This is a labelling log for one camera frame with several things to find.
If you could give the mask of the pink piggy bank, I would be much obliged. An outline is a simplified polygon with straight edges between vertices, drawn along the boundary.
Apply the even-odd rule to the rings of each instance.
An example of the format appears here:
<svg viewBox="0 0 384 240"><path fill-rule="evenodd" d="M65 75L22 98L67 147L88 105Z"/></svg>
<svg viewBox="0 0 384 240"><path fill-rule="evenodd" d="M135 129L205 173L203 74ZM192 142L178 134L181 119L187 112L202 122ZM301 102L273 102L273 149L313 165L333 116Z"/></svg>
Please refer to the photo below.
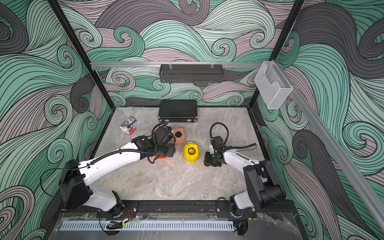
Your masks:
<svg viewBox="0 0 384 240"><path fill-rule="evenodd" d="M183 128L176 127L172 130L172 133L174 134L176 140L171 139L171 143L175 144L176 146L181 146L185 143L187 136Z"/></svg>

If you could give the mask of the black plug front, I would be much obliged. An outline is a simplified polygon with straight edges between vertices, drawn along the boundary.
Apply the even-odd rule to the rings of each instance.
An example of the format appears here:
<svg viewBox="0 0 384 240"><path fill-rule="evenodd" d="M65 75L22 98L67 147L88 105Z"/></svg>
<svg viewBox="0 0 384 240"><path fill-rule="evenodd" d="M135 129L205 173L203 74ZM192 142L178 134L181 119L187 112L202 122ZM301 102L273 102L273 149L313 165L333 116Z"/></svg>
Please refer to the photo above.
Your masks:
<svg viewBox="0 0 384 240"><path fill-rule="evenodd" d="M183 136L182 132L176 132L175 137L176 138L181 138Z"/></svg>

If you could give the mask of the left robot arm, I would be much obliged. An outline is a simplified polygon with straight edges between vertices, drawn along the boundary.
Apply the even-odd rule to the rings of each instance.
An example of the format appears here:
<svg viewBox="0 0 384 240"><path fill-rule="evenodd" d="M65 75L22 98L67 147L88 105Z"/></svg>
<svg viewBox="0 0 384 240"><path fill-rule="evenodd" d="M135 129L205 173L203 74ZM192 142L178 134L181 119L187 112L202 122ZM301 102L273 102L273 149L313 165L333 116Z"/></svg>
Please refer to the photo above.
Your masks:
<svg viewBox="0 0 384 240"><path fill-rule="evenodd" d="M125 208L116 191L104 193L92 184L104 175L127 164L152 156L172 157L176 138L139 136L121 148L98 158L77 163L71 160L65 164L59 181L64 208L67 210L88 206L100 209L108 216L118 217Z"/></svg>

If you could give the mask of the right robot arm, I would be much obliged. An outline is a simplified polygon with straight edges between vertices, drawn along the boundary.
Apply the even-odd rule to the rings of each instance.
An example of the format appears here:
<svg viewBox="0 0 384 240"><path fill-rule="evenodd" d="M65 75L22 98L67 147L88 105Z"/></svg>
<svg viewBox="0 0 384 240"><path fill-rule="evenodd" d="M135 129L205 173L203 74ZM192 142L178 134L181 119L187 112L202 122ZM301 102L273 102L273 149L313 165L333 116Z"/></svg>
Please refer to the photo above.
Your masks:
<svg viewBox="0 0 384 240"><path fill-rule="evenodd" d="M205 166L220 167L223 164L237 169L246 182L245 191L230 197L230 211L235 218L244 216L247 210L261 210L285 199L286 193L271 162L252 159L238 149L205 153Z"/></svg>

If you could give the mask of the yellow piggy bank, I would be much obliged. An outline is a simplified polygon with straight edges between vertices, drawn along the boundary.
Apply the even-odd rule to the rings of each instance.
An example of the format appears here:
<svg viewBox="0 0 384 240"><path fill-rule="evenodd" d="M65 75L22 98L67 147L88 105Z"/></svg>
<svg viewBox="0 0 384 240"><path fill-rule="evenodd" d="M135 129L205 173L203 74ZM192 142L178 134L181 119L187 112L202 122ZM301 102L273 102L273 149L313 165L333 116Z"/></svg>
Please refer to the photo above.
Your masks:
<svg viewBox="0 0 384 240"><path fill-rule="evenodd" d="M188 142L183 147L184 159L189 163L194 163L200 157L200 150L197 144Z"/></svg>

